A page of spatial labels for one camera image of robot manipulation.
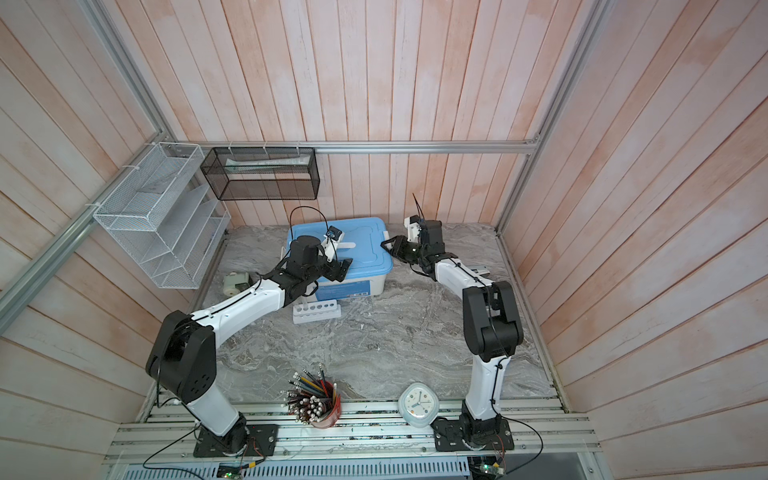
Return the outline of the white plastic storage bin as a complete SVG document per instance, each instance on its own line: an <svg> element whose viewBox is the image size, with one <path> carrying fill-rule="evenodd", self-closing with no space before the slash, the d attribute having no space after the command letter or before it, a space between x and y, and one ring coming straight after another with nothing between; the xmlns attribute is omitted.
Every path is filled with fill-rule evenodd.
<svg viewBox="0 0 768 480"><path fill-rule="evenodd" d="M351 282L331 282L325 278L318 281L314 297L317 301L341 300L352 297L380 295L384 290L386 277L363 279Z"/></svg>

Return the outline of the white test tube rack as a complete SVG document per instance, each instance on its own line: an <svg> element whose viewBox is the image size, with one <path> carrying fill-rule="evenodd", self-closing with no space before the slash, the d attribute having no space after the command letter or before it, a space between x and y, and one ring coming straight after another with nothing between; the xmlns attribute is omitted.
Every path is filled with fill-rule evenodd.
<svg viewBox="0 0 768 480"><path fill-rule="evenodd" d="M292 319L296 325L338 319L341 305L336 300L296 303L292 306Z"/></svg>

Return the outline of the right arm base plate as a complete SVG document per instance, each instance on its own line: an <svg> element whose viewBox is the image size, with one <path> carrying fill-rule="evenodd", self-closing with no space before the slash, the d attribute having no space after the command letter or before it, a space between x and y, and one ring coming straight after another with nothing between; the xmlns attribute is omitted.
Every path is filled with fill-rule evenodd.
<svg viewBox="0 0 768 480"><path fill-rule="evenodd" d="M515 449L509 423L500 416L488 420L473 420L465 416L458 420L437 417L431 428L438 452Z"/></svg>

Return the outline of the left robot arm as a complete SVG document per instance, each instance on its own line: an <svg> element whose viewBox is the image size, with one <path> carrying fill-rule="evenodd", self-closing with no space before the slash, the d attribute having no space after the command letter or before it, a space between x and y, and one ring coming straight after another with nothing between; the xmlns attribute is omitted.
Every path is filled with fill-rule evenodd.
<svg viewBox="0 0 768 480"><path fill-rule="evenodd" d="M244 415L216 385L218 348L259 318L308 296L319 279L343 281L352 264L338 258L343 237L333 226L322 240L298 236L278 264L247 290L191 314L173 311L163 320L146 372L181 401L224 455L243 453L249 433Z"/></svg>

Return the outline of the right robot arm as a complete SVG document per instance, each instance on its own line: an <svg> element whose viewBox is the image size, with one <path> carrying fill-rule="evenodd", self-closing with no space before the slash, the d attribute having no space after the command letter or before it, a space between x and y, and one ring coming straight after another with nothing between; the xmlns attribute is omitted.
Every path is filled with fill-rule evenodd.
<svg viewBox="0 0 768 480"><path fill-rule="evenodd" d="M463 441L479 446L502 434L497 403L506 368L524 340L513 287L485 278L448 252L440 221L413 215L404 219L404 226L404 235L383 241L381 247L462 300L463 334L473 366L458 426Z"/></svg>

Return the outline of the blue plastic bin lid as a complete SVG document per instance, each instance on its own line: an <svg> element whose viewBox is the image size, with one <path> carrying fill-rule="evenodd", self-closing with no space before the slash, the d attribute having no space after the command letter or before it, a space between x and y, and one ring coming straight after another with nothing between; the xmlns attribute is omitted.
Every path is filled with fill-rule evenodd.
<svg viewBox="0 0 768 480"><path fill-rule="evenodd" d="M337 248L340 259L353 260L345 282L386 277L393 268L393 260L381 243L388 239L384 222L377 217L330 220L330 227L343 233Z"/></svg>

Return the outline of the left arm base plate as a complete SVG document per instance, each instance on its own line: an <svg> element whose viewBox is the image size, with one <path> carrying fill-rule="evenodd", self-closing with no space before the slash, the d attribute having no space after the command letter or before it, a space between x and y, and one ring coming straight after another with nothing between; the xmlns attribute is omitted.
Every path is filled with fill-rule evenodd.
<svg viewBox="0 0 768 480"><path fill-rule="evenodd" d="M201 426L193 457L270 457L275 452L278 431L277 424L236 424L231 432L216 436Z"/></svg>

